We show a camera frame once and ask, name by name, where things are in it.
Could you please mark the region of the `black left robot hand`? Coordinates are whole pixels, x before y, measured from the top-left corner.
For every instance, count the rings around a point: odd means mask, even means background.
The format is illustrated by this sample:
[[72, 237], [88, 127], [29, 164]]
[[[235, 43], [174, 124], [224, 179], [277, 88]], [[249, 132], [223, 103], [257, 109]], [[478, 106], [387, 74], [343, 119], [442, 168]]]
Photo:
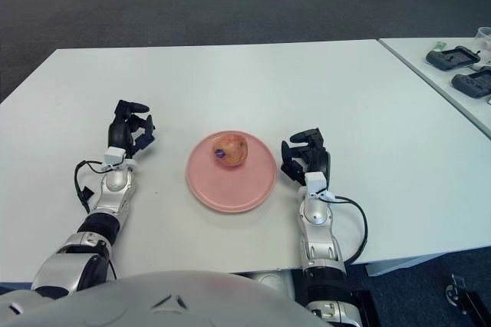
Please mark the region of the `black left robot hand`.
[[108, 128], [104, 166], [117, 167], [154, 142], [153, 118], [144, 104], [119, 100]]

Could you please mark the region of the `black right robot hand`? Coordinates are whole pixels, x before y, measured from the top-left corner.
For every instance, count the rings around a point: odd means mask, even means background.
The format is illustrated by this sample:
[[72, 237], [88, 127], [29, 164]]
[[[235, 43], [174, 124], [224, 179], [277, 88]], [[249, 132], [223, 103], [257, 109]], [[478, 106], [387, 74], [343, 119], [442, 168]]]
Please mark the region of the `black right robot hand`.
[[331, 155], [324, 147], [324, 138], [318, 128], [304, 130], [290, 136], [289, 141], [294, 144], [304, 143], [301, 146], [290, 147], [282, 141], [281, 170], [290, 179], [307, 187], [308, 173], [321, 173], [321, 186], [317, 190], [307, 189], [309, 197], [316, 197], [329, 188]]

